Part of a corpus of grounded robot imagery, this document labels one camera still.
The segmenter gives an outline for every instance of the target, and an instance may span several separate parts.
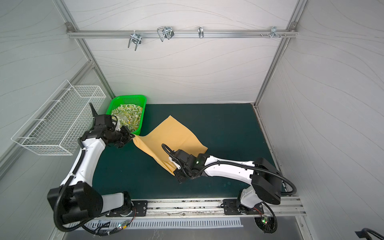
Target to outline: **black cable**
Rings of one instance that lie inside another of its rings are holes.
[[[182,164],[180,164],[180,161],[179,159],[177,159],[176,157],[173,156],[172,154],[172,150],[165,144],[161,144],[161,147],[163,148],[163,150],[172,158],[174,159],[177,164],[180,165],[180,168],[182,170],[182,172],[184,173],[184,175],[189,178],[189,179],[195,179],[196,177],[200,176],[203,171],[211,166],[214,166],[214,165],[220,165],[220,164],[226,164],[226,165],[232,165],[232,166],[235,166],[235,167],[241,167],[241,168],[245,168],[245,169],[250,169],[250,170],[254,170],[256,172],[264,172],[264,173],[267,173],[267,174],[270,174],[272,176],[275,176],[277,177],[278,179],[284,181],[286,184],[288,184],[289,186],[291,186],[292,188],[292,191],[289,191],[289,192],[282,192],[281,194],[282,195],[293,195],[296,193],[297,191],[297,188],[296,186],[291,182],[289,181],[287,178],[279,175],[279,174],[276,174],[274,172],[271,172],[271,171],[268,171],[268,170],[265,170],[263,168],[259,168],[259,167],[252,167],[252,166],[248,166],[248,165],[244,165],[244,164],[240,164],[240,163],[235,163],[235,162],[228,162],[228,161],[217,161],[217,162],[212,162],[210,164],[207,164],[206,166],[204,166],[195,176],[193,177],[190,177],[186,172],[185,172],[185,169],[183,167]]]
[[[275,213],[272,211],[272,209],[265,203],[265,202],[262,202],[262,204],[264,204],[268,210],[271,212],[272,216],[273,216],[273,221],[274,221],[274,226],[273,226],[273,229],[272,230],[263,230],[263,232],[265,233],[274,233],[277,229],[277,219],[276,219],[276,216],[275,216]]]
[[[130,220],[130,222],[126,225],[127,227],[132,223],[133,219],[135,218],[136,214],[132,217],[132,219]],[[96,236],[108,236],[108,235],[111,235],[111,234],[114,234],[114,233],[118,233],[119,231],[121,231],[122,229],[118,229],[117,227],[115,227],[114,229],[112,229],[111,231],[106,232],[106,233],[99,233],[99,231],[105,227],[107,224],[109,224],[111,222],[107,222],[103,225],[101,225],[100,227],[96,228],[95,230],[91,230],[89,228],[87,228],[85,225],[82,225],[81,227],[86,230],[87,232],[93,234],[93,235],[96,235]]]
[[[378,232],[372,230],[372,229],[369,229],[369,228],[363,228],[361,230],[362,232],[369,232],[370,234],[374,235],[375,237],[377,237],[378,239],[380,240],[384,240],[384,236],[379,234]]]
[[[164,143],[161,145],[161,147],[163,148],[163,150],[173,159],[177,162],[177,164],[180,166],[181,168],[181,171],[184,173],[184,175],[189,178],[189,179],[195,179],[194,177],[190,177],[186,172],[185,172],[185,169],[184,169],[184,166],[180,163],[180,160],[176,157],[173,156],[172,154],[172,150],[167,146],[165,145]]]
[[[58,213],[58,208],[61,205],[61,202],[63,201],[63,196],[64,196],[64,194],[66,192],[66,189],[68,188],[69,184],[73,180],[74,175],[77,173],[77,170],[80,168],[80,165],[83,162],[83,159],[84,159],[84,156],[85,156],[85,152],[86,151],[84,149],[84,145],[83,145],[83,143],[82,143],[80,138],[78,138],[78,142],[79,142],[80,147],[83,149],[81,151],[80,158],[79,158],[75,168],[73,169],[73,171],[71,173],[71,176],[69,176],[68,180],[65,182],[65,184],[61,188],[61,190],[59,192],[59,195],[57,196],[55,206],[53,208],[53,222],[55,223],[55,226],[57,227],[57,229],[59,229],[62,232],[70,232],[70,231],[73,231],[75,229],[78,229],[79,227],[83,226],[86,222],[88,222],[88,221],[93,219],[93,218],[84,219],[83,221],[81,221],[76,226],[68,228],[68,227],[64,227],[63,226],[64,222],[63,222],[62,218],[59,216],[59,213]]]
[[[235,163],[235,162],[228,162],[228,161],[217,161],[217,162],[212,162],[210,164],[207,164],[206,166],[204,166],[196,175],[197,176],[200,176],[200,174],[207,168],[211,167],[211,166],[214,166],[214,165],[220,165],[220,164],[226,164],[226,165],[232,165],[232,166],[235,166],[235,167],[241,167],[241,168],[245,168],[245,169],[250,169],[250,170],[254,170],[256,172],[264,172],[264,173],[267,173],[267,174],[270,174],[270,175],[273,175],[275,177],[277,177],[278,179],[284,181],[286,184],[288,184],[289,186],[291,186],[292,188],[292,191],[289,191],[289,192],[282,192],[281,194],[282,195],[293,195],[296,193],[297,191],[297,188],[296,186],[291,182],[289,181],[287,178],[279,175],[279,174],[276,174],[274,172],[271,172],[271,171],[268,171],[268,170],[265,170],[263,168],[259,168],[259,167],[252,167],[252,166],[248,166],[248,165],[244,165],[244,164],[240,164],[240,163]]]
[[[108,236],[108,235],[111,235],[111,234],[114,234],[114,233],[117,233],[121,230],[118,230],[117,227],[115,227],[114,229],[112,229],[109,234],[108,232],[106,233],[99,233],[99,232],[96,232],[96,231],[92,231],[91,229],[87,228],[85,225],[81,226],[84,230],[86,230],[87,232],[93,234],[93,235],[96,235],[96,236]]]

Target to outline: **green plastic basket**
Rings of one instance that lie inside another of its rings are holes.
[[[111,114],[112,110],[118,108],[121,104],[135,104],[143,108],[141,113],[140,125],[139,128],[133,132],[133,134],[140,135],[141,125],[143,124],[145,104],[147,103],[147,98],[144,95],[125,95],[118,96],[112,99],[111,104],[107,110],[106,114]]]

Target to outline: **white wire basket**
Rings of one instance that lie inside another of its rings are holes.
[[[89,103],[99,110],[106,96],[99,86],[63,82],[11,138],[37,155],[73,155],[77,139],[93,122]]]

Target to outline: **dark green mat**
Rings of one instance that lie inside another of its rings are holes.
[[[274,165],[251,104],[149,104],[140,135],[150,133],[169,115],[189,128],[210,155],[236,161],[264,157]],[[128,191],[133,199],[236,197],[248,186],[224,177],[179,184],[133,142],[120,149],[107,147],[93,177],[93,187],[101,195]]]

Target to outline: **metal bracket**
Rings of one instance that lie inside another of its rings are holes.
[[[279,38],[279,37],[281,37],[281,34],[277,34],[277,33],[276,33],[276,30],[277,30],[277,28],[276,28],[275,26],[273,26],[273,27],[271,28],[271,33],[268,34],[268,36],[269,36],[270,38]]]
[[[134,209],[136,210],[136,213],[132,211],[128,216],[126,217],[144,217],[147,214],[147,207],[148,207],[148,201],[141,200],[141,201],[132,201],[134,205]],[[120,214],[117,214],[115,212],[109,212],[106,217],[121,217]]]
[[[203,30],[203,27],[198,27],[197,28],[197,31],[199,32],[199,38],[203,38],[204,37],[204,30]]]
[[[74,26],[72,23],[65,23],[65,26],[67,27],[67,33],[73,33],[74,32]]]
[[[256,204],[254,209],[249,209],[247,207],[243,207],[243,210],[240,211],[237,208],[236,205],[237,199],[224,199],[223,204],[224,204],[224,214],[225,215],[257,215],[259,212],[264,214],[263,206],[261,203]]]
[[[297,27],[297,22],[291,22],[291,24],[289,25],[288,30],[296,31],[296,27]]]
[[[136,51],[138,45],[141,44],[141,36],[139,34],[136,34],[136,33],[131,34],[131,37],[129,38],[129,42],[128,42],[128,48],[132,42],[134,44],[136,44],[135,45],[135,51]]]
[[[175,35],[171,26],[159,27],[157,29],[157,34],[159,35],[161,41],[164,41],[166,37],[168,40],[170,40]]]

